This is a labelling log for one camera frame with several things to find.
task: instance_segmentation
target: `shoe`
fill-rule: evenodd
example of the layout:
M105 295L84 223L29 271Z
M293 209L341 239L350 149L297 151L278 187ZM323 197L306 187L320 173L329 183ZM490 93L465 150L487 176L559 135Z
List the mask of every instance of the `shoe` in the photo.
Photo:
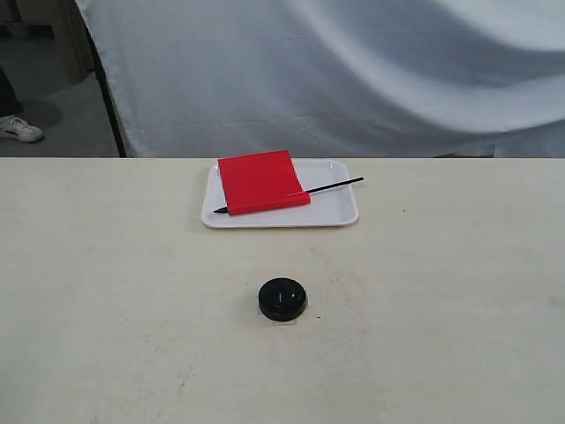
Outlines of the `shoe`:
M34 143L42 137L42 130L28 124L20 117L0 118L0 139L16 139L24 143Z

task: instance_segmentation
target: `black round object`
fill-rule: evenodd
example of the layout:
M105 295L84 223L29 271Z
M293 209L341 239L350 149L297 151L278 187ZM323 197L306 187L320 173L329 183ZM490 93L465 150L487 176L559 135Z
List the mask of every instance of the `black round object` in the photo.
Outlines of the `black round object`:
M267 281L259 290L259 309L270 320L286 322L298 318L306 308L306 291L289 278Z

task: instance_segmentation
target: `white curtain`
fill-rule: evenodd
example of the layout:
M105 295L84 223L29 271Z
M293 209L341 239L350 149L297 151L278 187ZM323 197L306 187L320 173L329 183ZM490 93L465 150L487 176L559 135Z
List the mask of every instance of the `white curtain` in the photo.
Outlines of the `white curtain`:
M563 0L79 0L140 156L565 156Z

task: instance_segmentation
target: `black stylus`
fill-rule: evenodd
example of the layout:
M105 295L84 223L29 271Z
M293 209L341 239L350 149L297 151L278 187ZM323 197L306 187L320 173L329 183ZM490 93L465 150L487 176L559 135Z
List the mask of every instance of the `black stylus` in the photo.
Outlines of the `black stylus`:
M357 183L358 181L363 181L363 180L364 180L363 177L348 179L347 181L342 181L341 183L334 183L334 184L330 184L330 185L324 185L324 186L318 187L318 188L313 188L312 190L308 190L307 193L309 193L309 194L317 193L317 192L321 192L322 190L329 190L330 188L346 186L348 184ZM223 208L216 209L214 211L215 214L227 214L228 212L229 211L228 211L227 206L224 206Z

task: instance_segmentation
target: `white tray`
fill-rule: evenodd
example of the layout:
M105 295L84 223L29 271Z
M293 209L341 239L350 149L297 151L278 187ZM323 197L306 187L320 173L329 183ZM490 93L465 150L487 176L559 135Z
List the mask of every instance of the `white tray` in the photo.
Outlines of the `white tray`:
M309 190L350 179L347 167L329 159L293 159L302 188ZM240 216L215 214L226 206L218 165L208 174L202 222L212 228L328 227L355 223L359 210L350 185L312 194L306 206Z

